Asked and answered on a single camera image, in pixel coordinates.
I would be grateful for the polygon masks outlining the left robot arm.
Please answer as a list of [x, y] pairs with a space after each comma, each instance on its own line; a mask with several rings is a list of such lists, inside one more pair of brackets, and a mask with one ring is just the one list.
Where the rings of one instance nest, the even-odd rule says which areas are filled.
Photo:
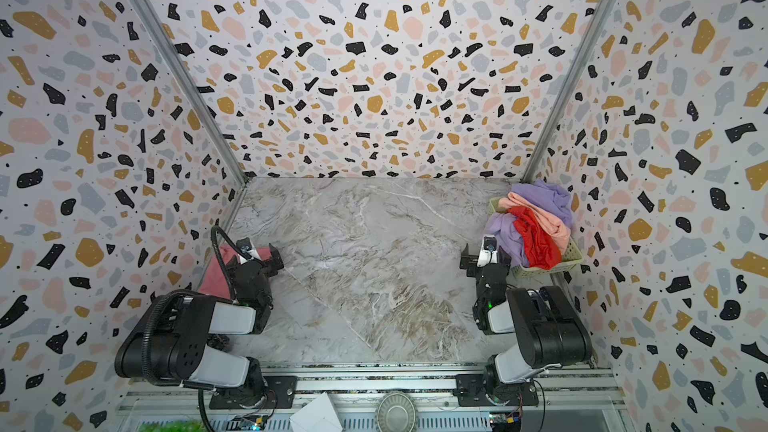
[[286, 407], [293, 381], [268, 380], [257, 359], [227, 350], [230, 337], [264, 331], [274, 307], [269, 280], [283, 267], [273, 245], [239, 241], [235, 257], [219, 268], [223, 292], [180, 289], [156, 298], [118, 349], [116, 374], [210, 391], [213, 409]]

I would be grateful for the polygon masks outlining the red t-shirt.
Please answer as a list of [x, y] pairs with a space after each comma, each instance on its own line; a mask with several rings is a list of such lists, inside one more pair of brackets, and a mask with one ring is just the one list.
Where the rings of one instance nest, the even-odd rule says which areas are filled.
[[508, 213], [516, 217], [515, 230], [523, 239], [523, 248], [529, 267], [551, 270], [562, 259], [558, 247], [552, 238], [542, 230], [530, 209], [512, 207]]

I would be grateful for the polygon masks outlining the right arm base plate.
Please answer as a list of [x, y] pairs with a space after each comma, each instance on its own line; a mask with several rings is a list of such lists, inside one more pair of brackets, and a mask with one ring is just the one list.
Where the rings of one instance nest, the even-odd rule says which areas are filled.
[[539, 398], [531, 382], [503, 384], [489, 381], [483, 374], [455, 376], [453, 395], [460, 407], [538, 406]]

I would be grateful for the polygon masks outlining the purple t-shirt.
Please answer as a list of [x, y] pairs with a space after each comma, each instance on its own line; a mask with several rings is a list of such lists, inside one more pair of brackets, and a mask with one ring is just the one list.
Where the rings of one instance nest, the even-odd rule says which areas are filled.
[[572, 229], [572, 213], [569, 208], [570, 194], [561, 187], [539, 180], [534, 184], [515, 184], [510, 192], [517, 193], [535, 205], [555, 213]]

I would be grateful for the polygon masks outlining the right aluminium corner post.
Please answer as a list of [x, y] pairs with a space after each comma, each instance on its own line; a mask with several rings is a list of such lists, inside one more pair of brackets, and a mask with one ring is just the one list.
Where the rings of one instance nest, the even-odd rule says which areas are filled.
[[585, 34], [576, 50], [575, 57], [565, 75], [563, 85], [554, 102], [553, 110], [541, 129], [539, 140], [520, 179], [521, 182], [531, 183], [535, 181], [537, 168], [544, 161], [547, 148], [555, 135], [556, 127], [565, 114], [566, 107], [572, 98], [582, 71], [586, 67], [593, 48], [604, 30], [614, 2], [615, 0], [599, 0], [596, 4], [593, 18], [586, 28]]

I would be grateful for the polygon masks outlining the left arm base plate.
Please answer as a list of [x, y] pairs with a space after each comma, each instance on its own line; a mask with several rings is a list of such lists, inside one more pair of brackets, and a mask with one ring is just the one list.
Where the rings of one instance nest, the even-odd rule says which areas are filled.
[[218, 389], [211, 397], [213, 410], [282, 410], [293, 407], [298, 377], [266, 376], [254, 387]]

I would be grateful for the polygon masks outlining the aluminium corner post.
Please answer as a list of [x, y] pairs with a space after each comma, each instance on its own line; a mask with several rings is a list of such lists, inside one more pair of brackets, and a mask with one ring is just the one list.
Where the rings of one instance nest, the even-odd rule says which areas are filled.
[[179, 58], [172, 40], [165, 33], [160, 18], [155, 12], [150, 0], [128, 0], [136, 14], [143, 22], [146, 32], [153, 40], [163, 61], [169, 67], [176, 79], [180, 90], [190, 100], [192, 108], [204, 126], [211, 142], [218, 150], [222, 162], [229, 168], [240, 189], [247, 187], [248, 179], [239, 167], [234, 153], [227, 145], [215, 119], [210, 114], [208, 107], [191, 79], [186, 67]]
[[556, 127], [565, 114], [566, 107], [572, 98], [582, 71], [586, 67], [593, 48], [604, 30], [614, 2], [615, 0], [599, 0], [596, 4], [593, 18], [586, 28], [585, 34], [576, 50], [575, 57], [565, 75], [563, 85], [554, 102], [553, 110], [541, 129], [539, 140], [520, 179], [521, 182], [531, 183], [535, 181], [537, 168], [544, 161], [547, 148], [555, 135]]

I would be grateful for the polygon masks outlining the folded pink t-shirt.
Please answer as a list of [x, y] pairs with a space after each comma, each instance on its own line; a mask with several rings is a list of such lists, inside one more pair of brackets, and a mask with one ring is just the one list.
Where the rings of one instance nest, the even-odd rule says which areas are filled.
[[[240, 264], [244, 261], [244, 259], [236, 253], [235, 249], [229, 245], [221, 245], [219, 250], [226, 265]], [[212, 259], [211, 264], [204, 274], [203, 282], [198, 288], [198, 291], [203, 294], [224, 299], [233, 298], [224, 277], [224, 273], [216, 258]]]

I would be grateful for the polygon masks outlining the green plastic basket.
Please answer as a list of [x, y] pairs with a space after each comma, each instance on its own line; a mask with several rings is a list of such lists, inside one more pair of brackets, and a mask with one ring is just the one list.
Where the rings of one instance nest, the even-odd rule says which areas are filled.
[[517, 276], [570, 271], [583, 261], [571, 229], [555, 213], [517, 193], [491, 199], [485, 234], [511, 257]]

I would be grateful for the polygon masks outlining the white paper sheet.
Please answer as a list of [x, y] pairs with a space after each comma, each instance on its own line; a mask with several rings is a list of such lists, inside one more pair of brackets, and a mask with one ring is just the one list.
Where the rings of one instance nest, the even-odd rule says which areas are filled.
[[323, 393], [290, 417], [293, 432], [342, 432], [343, 426], [327, 393]]

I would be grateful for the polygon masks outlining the small electronics board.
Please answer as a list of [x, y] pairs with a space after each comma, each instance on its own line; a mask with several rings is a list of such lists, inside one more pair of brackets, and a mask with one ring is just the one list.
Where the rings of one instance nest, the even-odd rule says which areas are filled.
[[268, 422], [268, 415], [249, 414], [233, 418], [228, 428], [230, 431], [265, 431]]

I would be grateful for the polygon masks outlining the peach t-shirt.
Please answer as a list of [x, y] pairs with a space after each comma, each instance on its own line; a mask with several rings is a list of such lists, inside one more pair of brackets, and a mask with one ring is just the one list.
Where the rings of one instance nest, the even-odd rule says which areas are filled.
[[498, 202], [498, 206], [505, 211], [509, 211], [512, 207], [517, 206], [530, 209], [539, 226], [552, 238], [560, 253], [563, 254], [566, 251], [571, 237], [571, 229], [555, 214], [531, 203], [514, 192], [510, 192], [506, 197], [502, 197]]

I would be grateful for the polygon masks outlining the green artificial grass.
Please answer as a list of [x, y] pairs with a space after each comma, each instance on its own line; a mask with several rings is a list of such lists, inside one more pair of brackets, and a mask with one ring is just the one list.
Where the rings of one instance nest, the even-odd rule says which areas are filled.
[[141, 424], [138, 432], [207, 432], [200, 421], [174, 420]]

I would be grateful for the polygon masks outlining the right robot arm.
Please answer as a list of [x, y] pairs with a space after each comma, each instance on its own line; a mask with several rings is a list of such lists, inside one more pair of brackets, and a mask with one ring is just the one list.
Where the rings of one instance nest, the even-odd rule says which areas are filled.
[[590, 360], [589, 333], [562, 289], [509, 284], [511, 257], [493, 237], [483, 238], [477, 254], [464, 248], [459, 268], [475, 283], [472, 314], [478, 329], [514, 339], [510, 348], [488, 359], [482, 373], [456, 377], [454, 395], [461, 407], [536, 406], [538, 375]]

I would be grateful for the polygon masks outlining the aluminium frame rail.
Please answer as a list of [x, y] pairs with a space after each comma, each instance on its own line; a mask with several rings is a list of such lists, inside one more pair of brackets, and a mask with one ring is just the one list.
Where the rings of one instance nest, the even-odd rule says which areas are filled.
[[520, 413], [524, 431], [630, 431], [633, 426], [611, 372], [586, 366], [546, 372], [534, 379], [538, 406], [460, 407], [455, 376], [480, 374], [477, 363], [301, 365], [269, 367], [266, 376], [298, 377], [293, 407], [282, 410], [213, 410], [216, 431], [230, 431], [237, 416], [268, 415], [265, 431], [292, 431], [290, 417], [323, 393], [336, 408], [344, 431], [377, 431], [376, 409], [390, 392], [407, 394], [417, 410], [417, 431], [490, 431], [504, 415]]

